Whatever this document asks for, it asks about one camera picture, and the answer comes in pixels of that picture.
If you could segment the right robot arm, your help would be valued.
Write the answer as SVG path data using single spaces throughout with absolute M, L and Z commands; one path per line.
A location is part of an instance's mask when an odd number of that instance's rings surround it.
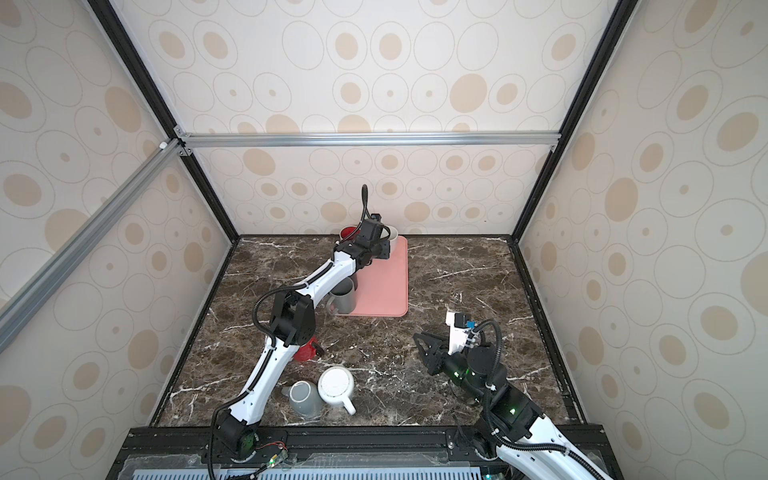
M 451 353 L 446 338 L 416 333 L 413 339 L 429 375 L 446 375 L 479 403 L 472 441 L 480 456 L 502 460 L 529 479 L 610 477 L 507 379 L 496 345 L 482 342 Z

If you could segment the pink mug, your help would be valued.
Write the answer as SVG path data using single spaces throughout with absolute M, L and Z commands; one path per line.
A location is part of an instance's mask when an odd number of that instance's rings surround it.
M 385 225 L 381 237 L 394 243 L 398 238 L 398 230 L 394 226 Z

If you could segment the white mug red inside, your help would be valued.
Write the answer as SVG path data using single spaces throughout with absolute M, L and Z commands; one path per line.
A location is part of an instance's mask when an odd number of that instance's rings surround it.
M 358 226 L 345 227 L 340 232 L 340 240 L 342 242 L 353 241 L 355 237 L 358 235 L 358 233 L 359 233 Z

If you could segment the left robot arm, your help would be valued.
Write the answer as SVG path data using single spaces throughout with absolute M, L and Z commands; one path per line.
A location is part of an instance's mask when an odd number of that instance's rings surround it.
M 352 234 L 336 241 L 330 257 L 305 279 L 262 295 L 252 310 L 265 335 L 262 354 L 240 393 L 214 410 L 211 438 L 236 454 L 256 441 L 267 401 L 283 370 L 315 334 L 317 304 L 342 281 L 390 254 L 391 228 L 381 215 L 364 211 Z

